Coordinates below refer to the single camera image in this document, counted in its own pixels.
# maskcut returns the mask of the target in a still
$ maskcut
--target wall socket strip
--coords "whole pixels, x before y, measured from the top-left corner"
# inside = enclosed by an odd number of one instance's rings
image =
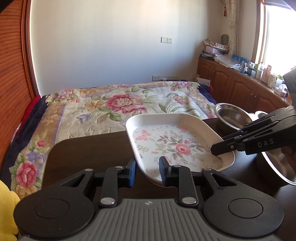
[[[179,76],[166,76],[166,75],[153,75],[152,81],[162,81],[164,78],[167,80],[179,80]]]

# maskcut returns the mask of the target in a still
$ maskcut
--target floral tray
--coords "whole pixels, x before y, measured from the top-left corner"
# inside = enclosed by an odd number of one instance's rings
[[[222,141],[206,123],[186,113],[136,115],[126,122],[126,131],[137,164],[150,181],[162,185],[159,158],[170,165],[183,165],[191,171],[202,168],[217,171],[230,167],[234,152],[214,156],[212,144]]]

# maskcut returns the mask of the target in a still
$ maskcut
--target light switch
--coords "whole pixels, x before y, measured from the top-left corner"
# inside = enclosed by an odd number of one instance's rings
[[[161,37],[161,43],[167,43],[168,42],[168,38],[167,37]]]

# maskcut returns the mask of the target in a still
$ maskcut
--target cabinet door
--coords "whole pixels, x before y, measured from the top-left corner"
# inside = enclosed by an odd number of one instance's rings
[[[258,87],[252,105],[252,112],[261,110],[267,113],[288,106],[279,96],[265,89],[263,86]]]
[[[203,59],[203,58],[198,59],[197,74],[199,75],[199,78],[209,80],[213,68],[214,68],[213,61]]]
[[[240,74],[234,74],[232,81],[233,86],[229,93],[229,103],[250,112],[257,84]]]
[[[226,102],[228,97],[226,90],[229,89],[232,85],[231,82],[231,72],[228,71],[225,67],[220,67],[218,65],[214,66],[213,72],[213,98],[217,103]]]

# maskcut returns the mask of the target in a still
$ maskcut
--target pink box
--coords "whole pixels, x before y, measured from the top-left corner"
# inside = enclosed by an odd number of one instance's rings
[[[207,51],[208,53],[215,53],[217,55],[224,54],[224,52],[222,50],[217,49],[217,48],[212,48],[210,46],[206,46],[205,51]]]

